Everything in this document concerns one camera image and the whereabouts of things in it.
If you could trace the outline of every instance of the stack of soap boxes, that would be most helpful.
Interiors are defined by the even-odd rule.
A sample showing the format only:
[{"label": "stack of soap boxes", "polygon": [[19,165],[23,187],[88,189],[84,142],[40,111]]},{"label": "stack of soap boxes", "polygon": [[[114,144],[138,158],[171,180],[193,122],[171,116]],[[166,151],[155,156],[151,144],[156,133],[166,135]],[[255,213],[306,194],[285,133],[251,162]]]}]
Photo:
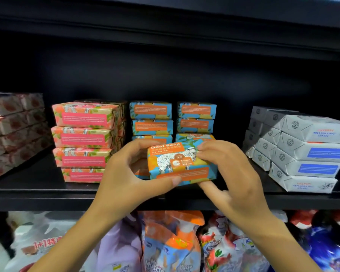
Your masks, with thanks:
[{"label": "stack of soap boxes", "polygon": [[213,132],[216,105],[209,103],[179,102],[176,142],[189,139],[214,139]]},{"label": "stack of soap boxes", "polygon": [[286,191],[330,193],[340,169],[340,121],[254,106],[243,149]]},{"label": "stack of soap boxes", "polygon": [[0,93],[0,176],[53,143],[41,93]]},{"label": "stack of soap boxes", "polygon": [[[168,102],[130,102],[132,140],[154,139],[161,144],[171,143],[174,133],[172,104]],[[135,173],[138,178],[150,179],[148,168]]]},{"label": "stack of soap boxes", "polygon": [[53,150],[65,182],[101,181],[109,158],[122,146],[123,103],[68,102],[53,105]]}]

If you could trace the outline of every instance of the circular black logo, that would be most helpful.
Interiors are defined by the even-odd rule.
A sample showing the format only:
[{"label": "circular black logo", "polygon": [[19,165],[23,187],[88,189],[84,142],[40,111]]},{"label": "circular black logo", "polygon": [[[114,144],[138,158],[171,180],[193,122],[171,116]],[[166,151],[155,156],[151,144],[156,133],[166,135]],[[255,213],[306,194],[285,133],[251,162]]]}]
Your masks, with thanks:
[{"label": "circular black logo", "polygon": [[299,125],[300,124],[298,123],[298,121],[293,121],[292,124],[291,124],[292,128],[294,128],[294,129],[297,129],[299,127]]},{"label": "circular black logo", "polygon": [[293,145],[293,139],[292,138],[287,140],[287,145],[289,145],[289,146]]}]

